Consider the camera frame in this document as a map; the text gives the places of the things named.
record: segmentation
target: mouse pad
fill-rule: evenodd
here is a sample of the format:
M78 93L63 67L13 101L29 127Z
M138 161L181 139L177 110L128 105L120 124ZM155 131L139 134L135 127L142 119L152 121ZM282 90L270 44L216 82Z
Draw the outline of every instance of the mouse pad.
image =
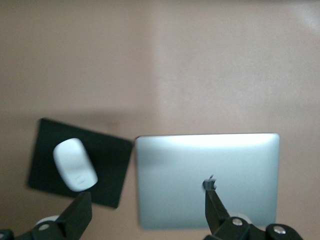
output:
M81 140L98 178L97 183L85 192L91 192L93 203L117 208L133 142L47 118L39 121L28 186L72 198L80 193L66 186L53 157L54 148L71 138Z

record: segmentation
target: silver laptop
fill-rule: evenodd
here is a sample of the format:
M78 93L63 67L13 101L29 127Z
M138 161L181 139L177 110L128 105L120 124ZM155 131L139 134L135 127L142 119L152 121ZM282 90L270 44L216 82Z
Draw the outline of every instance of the silver laptop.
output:
M140 136L135 141L144 229L207 228L202 183L211 175L231 215L276 221L276 133Z

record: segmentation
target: laptop lid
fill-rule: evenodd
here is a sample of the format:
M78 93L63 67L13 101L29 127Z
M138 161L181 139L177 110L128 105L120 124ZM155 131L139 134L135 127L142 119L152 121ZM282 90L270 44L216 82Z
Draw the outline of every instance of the laptop lid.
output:
M256 226L274 223L279 144L276 133L138 137L140 225L207 228L202 183L211 175L229 212L245 214Z

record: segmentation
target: metal screw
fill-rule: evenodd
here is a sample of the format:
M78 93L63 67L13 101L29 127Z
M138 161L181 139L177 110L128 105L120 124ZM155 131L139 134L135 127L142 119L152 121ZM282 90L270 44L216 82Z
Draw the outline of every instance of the metal screw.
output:
M236 226L242 226L242 221L239 218L232 219L232 223Z
M286 234L286 230L282 227L282 226L274 226L273 230L277 233L277 234Z
M38 229L39 229L39 231L42 231L42 230L46 230L46 229L49 228L49 227L50 227L49 224L43 224L43 225L41 225Z

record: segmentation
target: mouse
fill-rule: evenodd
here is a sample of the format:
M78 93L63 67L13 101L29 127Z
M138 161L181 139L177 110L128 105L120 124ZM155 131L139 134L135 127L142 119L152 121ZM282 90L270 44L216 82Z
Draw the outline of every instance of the mouse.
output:
M97 173L85 146L78 138L59 143L53 150L56 168L65 185L74 192L81 192L98 182Z

